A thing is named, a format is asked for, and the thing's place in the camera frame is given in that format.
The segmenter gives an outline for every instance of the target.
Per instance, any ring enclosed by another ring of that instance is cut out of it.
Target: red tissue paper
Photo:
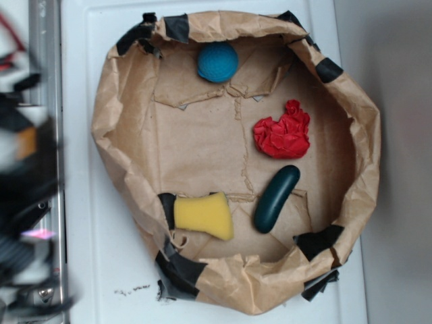
[[[278,122],[267,117],[255,124],[255,145],[258,151],[275,159],[298,159],[311,145],[308,137],[311,118],[300,108],[300,101],[289,100],[285,107],[286,112]]]

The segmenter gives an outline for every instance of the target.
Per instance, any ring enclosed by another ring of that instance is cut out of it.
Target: red wire
[[[0,24],[3,25],[4,28],[7,29],[7,31],[11,34],[11,37],[13,38],[13,41],[16,44],[17,50],[21,52],[25,52],[26,48],[22,44],[20,37],[16,34],[15,30],[12,28],[10,23],[5,19],[5,17],[0,12]]]

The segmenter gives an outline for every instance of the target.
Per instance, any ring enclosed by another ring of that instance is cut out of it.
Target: cucumber
[[[286,165],[275,174],[256,206],[254,224],[258,231],[271,231],[299,179],[300,170],[294,165]]]

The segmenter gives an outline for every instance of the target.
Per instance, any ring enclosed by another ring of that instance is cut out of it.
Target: blue ball
[[[208,44],[198,56],[198,74],[214,83],[229,80],[237,67],[237,53],[228,43]]]

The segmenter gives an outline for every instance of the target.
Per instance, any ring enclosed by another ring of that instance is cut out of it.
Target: brown paper
[[[293,23],[226,11],[191,14],[188,21],[189,44],[167,37],[164,20],[156,23],[149,42],[161,59],[139,43],[123,56],[110,50],[92,135],[151,256],[171,240],[181,255],[207,264],[197,300],[260,314],[346,262],[377,199],[379,112],[345,73],[320,81],[315,66],[325,57]],[[229,41],[239,55],[237,74],[224,84],[196,75],[202,43],[213,41]],[[256,95],[265,96],[256,102]],[[289,99],[310,115],[310,148],[301,159],[272,159],[256,150],[252,128],[261,118],[278,120]],[[184,111],[176,108],[185,104]],[[273,230],[260,234],[254,209],[288,164],[299,167],[300,181]],[[158,194],[218,191],[229,200],[233,240],[168,229]],[[344,227],[341,236],[308,261],[292,237],[330,224]]]

